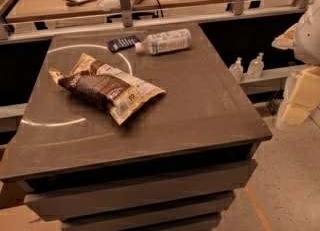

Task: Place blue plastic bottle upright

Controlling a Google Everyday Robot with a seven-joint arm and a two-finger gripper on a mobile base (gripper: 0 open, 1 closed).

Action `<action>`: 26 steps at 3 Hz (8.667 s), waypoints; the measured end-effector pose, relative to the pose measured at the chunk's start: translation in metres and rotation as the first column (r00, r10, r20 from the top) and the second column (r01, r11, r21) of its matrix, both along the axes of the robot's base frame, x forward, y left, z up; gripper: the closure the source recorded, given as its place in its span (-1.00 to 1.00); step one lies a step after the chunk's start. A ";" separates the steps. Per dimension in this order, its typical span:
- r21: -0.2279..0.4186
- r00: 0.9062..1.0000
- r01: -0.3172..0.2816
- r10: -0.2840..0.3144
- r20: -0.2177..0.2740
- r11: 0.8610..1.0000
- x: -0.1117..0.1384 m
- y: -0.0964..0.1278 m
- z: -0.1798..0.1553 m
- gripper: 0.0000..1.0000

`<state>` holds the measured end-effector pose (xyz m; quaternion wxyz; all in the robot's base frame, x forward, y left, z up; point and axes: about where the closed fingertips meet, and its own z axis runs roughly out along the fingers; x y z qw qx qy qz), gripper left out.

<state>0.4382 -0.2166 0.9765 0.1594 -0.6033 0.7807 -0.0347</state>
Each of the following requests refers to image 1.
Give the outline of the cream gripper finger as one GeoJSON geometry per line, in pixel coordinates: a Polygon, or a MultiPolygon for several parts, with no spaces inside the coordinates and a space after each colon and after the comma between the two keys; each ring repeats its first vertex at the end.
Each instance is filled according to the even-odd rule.
{"type": "Polygon", "coordinates": [[[283,34],[276,37],[272,42],[272,46],[280,50],[293,49],[296,27],[297,25],[294,24],[283,34]]]}

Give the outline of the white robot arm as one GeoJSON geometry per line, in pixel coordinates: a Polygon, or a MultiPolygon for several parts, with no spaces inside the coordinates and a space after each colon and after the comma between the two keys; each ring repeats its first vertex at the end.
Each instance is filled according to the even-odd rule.
{"type": "Polygon", "coordinates": [[[272,46],[281,50],[291,49],[297,60],[319,66],[320,0],[315,0],[296,24],[276,37],[272,46]]]}

